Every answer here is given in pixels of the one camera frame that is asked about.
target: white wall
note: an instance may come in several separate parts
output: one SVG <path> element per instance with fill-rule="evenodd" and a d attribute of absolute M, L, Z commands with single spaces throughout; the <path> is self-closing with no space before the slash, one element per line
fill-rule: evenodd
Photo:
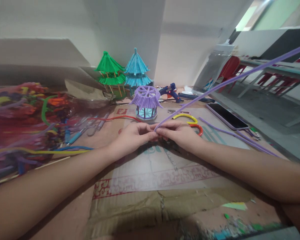
<path fill-rule="evenodd" d="M 85 0 L 97 23 L 99 48 L 124 67 L 134 48 L 153 79 L 160 41 L 165 0 Z"/>
<path fill-rule="evenodd" d="M 252 0 L 166 0 L 155 84 L 194 84 L 217 43 L 233 32 Z"/>
<path fill-rule="evenodd" d="M 0 0 L 0 38 L 69 38 L 94 66 L 103 51 L 125 66 L 137 47 L 153 78 L 164 4 L 165 0 Z"/>
<path fill-rule="evenodd" d="M 137 47 L 156 84 L 191 85 L 251 2 L 0 0 L 0 38 L 69 38 L 91 65 L 106 50 L 125 66 Z"/>
<path fill-rule="evenodd" d="M 102 49 L 84 0 L 0 0 L 0 38 L 69 38 L 92 65 Z"/>
<path fill-rule="evenodd" d="M 286 29 L 243 31 L 233 45 L 238 46 L 238 56 L 260 57 L 286 31 Z"/>

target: floor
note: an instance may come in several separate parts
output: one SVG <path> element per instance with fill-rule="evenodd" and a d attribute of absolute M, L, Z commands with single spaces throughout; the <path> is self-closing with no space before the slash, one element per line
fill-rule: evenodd
<path fill-rule="evenodd" d="M 251 79 L 247 78 L 244 83 L 237 82 L 230 93 L 230 86 L 226 86 L 221 93 L 213 93 L 212 97 L 258 128 L 270 141 L 276 143 L 278 150 L 285 152 L 285 156 L 290 155 L 287 157 L 299 161 L 300 123 L 290 128 L 284 124 L 300 116 L 300 101 L 290 97 L 277 98 L 274 94 L 260 91 L 257 87 L 238 99 L 237 96 L 250 81 Z"/>

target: cutting mat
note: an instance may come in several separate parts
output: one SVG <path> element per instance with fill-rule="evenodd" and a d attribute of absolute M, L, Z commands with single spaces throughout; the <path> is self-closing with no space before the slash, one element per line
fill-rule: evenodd
<path fill-rule="evenodd" d="M 158 109 L 155 122 L 160 122 L 170 115 L 168 108 Z M 202 117 L 214 126 L 231 131 L 221 120 L 206 108 L 188 108 L 195 118 Z M 198 120 L 203 128 L 202 139 L 218 144 L 224 144 L 243 149 L 249 147 L 228 134 L 218 132 Z M 219 176 L 215 169 L 177 145 L 166 146 L 158 143 L 148 143 L 140 147 L 137 152 L 132 153 L 119 160 L 113 171 L 110 185 L 111 194 L 172 189 L 195 189 L 224 187 L 232 182 Z"/>

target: plastic container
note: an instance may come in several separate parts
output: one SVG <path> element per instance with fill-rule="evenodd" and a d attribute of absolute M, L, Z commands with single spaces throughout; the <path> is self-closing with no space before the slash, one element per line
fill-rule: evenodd
<path fill-rule="evenodd" d="M 205 92 L 209 90 L 218 79 L 223 66 L 231 57 L 234 45 L 218 44 L 210 53 L 208 62 L 202 69 L 199 77 L 194 84 L 193 90 Z"/>

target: finger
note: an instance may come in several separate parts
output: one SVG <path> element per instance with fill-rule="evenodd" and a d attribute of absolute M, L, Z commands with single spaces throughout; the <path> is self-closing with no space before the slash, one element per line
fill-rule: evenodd
<path fill-rule="evenodd" d="M 152 132 L 153 130 L 150 128 L 150 125 L 147 123 L 137 123 L 138 130 L 147 130 L 147 132 Z"/>
<path fill-rule="evenodd" d="M 182 121 L 170 120 L 170 121 L 164 122 L 160 127 L 176 129 L 183 124 L 186 124 L 186 123 L 182 122 Z"/>
<path fill-rule="evenodd" d="M 155 123 L 155 124 L 150 125 L 151 130 L 154 130 L 158 124 L 159 123 Z"/>
<path fill-rule="evenodd" d="M 151 140 L 158 138 L 158 136 L 159 135 L 155 132 L 148 132 L 146 134 L 140 135 L 140 139 L 141 139 L 142 143 L 146 143 L 146 142 L 149 142 Z"/>
<path fill-rule="evenodd" d="M 162 135 L 163 137 L 167 137 L 173 140 L 176 132 L 168 128 L 160 127 L 157 129 L 157 133 L 159 135 Z"/>

